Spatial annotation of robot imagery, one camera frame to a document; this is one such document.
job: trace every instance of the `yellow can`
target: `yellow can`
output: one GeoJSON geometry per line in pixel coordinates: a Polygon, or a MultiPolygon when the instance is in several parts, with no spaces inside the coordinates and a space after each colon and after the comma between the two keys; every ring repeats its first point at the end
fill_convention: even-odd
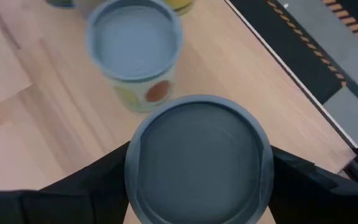
{"type": "Polygon", "coordinates": [[[165,0],[179,16],[186,14],[193,6],[195,0],[165,0]]]}

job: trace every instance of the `gray lid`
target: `gray lid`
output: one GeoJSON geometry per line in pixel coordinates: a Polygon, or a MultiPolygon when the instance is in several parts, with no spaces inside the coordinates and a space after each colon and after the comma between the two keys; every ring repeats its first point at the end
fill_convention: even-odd
{"type": "Polygon", "coordinates": [[[142,223],[255,223],[272,181],[263,129],[216,96],[163,105],[139,126],[126,157],[127,193],[142,223]]]}
{"type": "Polygon", "coordinates": [[[90,15],[87,47],[112,78],[156,77],[177,60],[183,45],[180,20],[161,0],[113,0],[90,15]]]}

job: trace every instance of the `wooden table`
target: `wooden table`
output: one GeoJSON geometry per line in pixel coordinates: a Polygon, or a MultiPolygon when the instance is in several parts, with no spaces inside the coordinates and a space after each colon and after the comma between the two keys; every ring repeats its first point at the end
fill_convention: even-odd
{"type": "MultiPolygon", "coordinates": [[[[229,98],[259,120],[271,144],[331,172],[354,157],[223,0],[198,1],[182,20],[174,97],[229,98]]],[[[84,29],[76,10],[0,0],[0,190],[66,177],[130,140],[145,118],[120,104],[91,62],[84,29]]],[[[135,222],[129,215],[126,223],[135,222]]]]}

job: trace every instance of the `colorful label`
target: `colorful label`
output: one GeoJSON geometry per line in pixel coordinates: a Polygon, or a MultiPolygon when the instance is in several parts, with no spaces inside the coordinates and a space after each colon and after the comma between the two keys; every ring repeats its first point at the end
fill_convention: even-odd
{"type": "Polygon", "coordinates": [[[55,7],[62,7],[67,9],[74,7],[74,3],[72,0],[47,0],[47,3],[55,7]]]}
{"type": "Polygon", "coordinates": [[[191,9],[194,0],[165,0],[165,2],[168,3],[179,15],[183,15],[191,9]]]}
{"type": "Polygon", "coordinates": [[[172,92],[175,68],[145,82],[110,80],[122,103],[133,111],[152,111],[168,99],[172,92]]]}

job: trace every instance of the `orange circle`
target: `orange circle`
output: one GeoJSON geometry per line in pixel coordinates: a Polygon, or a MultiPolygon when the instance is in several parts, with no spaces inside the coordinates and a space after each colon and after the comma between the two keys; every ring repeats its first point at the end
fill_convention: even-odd
{"type": "Polygon", "coordinates": [[[152,88],[150,88],[146,93],[146,100],[149,102],[157,102],[163,100],[165,96],[168,94],[168,91],[171,87],[169,81],[161,81],[155,84],[152,88]]]}

